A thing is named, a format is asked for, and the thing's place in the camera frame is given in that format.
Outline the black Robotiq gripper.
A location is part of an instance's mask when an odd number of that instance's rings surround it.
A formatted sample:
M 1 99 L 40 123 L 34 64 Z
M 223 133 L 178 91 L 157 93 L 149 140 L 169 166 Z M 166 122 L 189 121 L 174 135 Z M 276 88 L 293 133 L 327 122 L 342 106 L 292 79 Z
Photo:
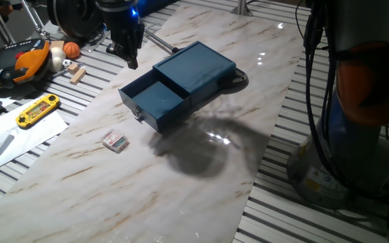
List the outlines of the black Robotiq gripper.
M 140 22 L 138 0 L 96 0 L 113 43 L 106 52 L 127 59 L 128 67 L 138 68 L 137 51 L 141 46 L 145 26 Z

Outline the bare person hand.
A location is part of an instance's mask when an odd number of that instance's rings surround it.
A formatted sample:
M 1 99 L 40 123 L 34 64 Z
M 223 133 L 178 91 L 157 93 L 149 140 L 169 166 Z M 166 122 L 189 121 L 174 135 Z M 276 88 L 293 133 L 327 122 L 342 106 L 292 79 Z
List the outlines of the bare person hand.
M 10 3 L 0 4 L 0 15 L 1 17 L 8 17 L 14 11 Z

